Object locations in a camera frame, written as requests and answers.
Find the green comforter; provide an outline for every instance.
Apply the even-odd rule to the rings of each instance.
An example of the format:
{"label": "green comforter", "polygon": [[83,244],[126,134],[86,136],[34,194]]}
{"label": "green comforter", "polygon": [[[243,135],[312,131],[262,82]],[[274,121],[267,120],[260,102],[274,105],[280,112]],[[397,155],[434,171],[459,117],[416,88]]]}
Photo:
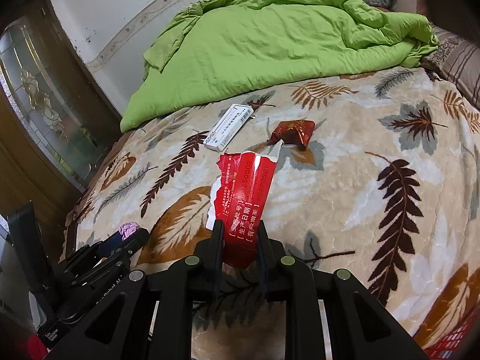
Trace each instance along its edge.
{"label": "green comforter", "polygon": [[280,83],[417,66],[437,45],[426,17],[361,0],[203,0],[143,55],[147,77],[121,130]]}

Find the screw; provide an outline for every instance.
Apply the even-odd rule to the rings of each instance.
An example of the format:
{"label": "screw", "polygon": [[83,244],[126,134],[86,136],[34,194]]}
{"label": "screw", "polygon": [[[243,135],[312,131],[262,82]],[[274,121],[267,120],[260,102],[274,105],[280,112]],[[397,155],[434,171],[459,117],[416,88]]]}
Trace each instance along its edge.
{"label": "screw", "polygon": [[295,264],[295,259],[292,256],[283,256],[280,262],[285,266],[292,266]]}
{"label": "screw", "polygon": [[200,262],[200,259],[197,256],[188,256],[185,259],[185,264],[188,266],[195,266]]}
{"label": "screw", "polygon": [[347,271],[346,269],[339,269],[337,271],[337,276],[338,276],[339,279],[348,280],[351,276],[351,273],[349,271]]}

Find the black bracket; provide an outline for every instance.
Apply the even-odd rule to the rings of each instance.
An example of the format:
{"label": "black bracket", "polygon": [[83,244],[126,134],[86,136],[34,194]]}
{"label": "black bracket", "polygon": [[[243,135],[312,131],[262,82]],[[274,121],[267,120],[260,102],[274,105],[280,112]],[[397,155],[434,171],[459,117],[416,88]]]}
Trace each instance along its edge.
{"label": "black bracket", "polygon": [[[212,237],[166,271],[130,272],[47,360],[190,360],[193,301],[218,295],[223,232],[223,222],[215,221]],[[262,221],[257,234],[261,289],[268,302],[286,302],[286,360],[326,358],[320,299],[334,360],[428,359],[351,272],[315,271],[287,256],[279,241],[268,238]]]}
{"label": "black bracket", "polygon": [[32,202],[9,215],[8,223],[30,291],[46,316],[37,335],[49,349],[128,275],[130,257],[149,237],[143,228],[128,237],[116,232],[105,241],[81,247],[59,264],[51,264]]}

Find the bedspread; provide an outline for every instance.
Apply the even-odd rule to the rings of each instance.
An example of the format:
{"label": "bedspread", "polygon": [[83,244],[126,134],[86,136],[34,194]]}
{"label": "bedspread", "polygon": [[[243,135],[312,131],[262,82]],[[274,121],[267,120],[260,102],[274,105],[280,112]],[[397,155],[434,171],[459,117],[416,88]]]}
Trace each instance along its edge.
{"label": "bedspread", "polygon": [[[208,238],[218,153],[202,144],[231,104],[250,104],[229,152],[267,154],[280,121],[316,123],[307,150],[284,145],[262,219],[309,266],[346,268],[431,346],[480,293],[479,113],[423,68],[282,84],[184,108],[138,128],[98,179],[78,218],[77,247],[120,226],[145,227],[133,258],[166,269]],[[195,305],[192,356],[282,359],[284,305],[267,305],[255,267],[225,268],[217,302]]]}

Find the wall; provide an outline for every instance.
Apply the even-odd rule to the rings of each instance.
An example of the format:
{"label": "wall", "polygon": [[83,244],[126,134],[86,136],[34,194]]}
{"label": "wall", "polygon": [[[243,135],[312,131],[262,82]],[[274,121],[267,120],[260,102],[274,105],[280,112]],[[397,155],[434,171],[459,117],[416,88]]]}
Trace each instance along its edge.
{"label": "wall", "polygon": [[198,0],[51,0],[78,55],[123,114],[143,77],[143,52]]}

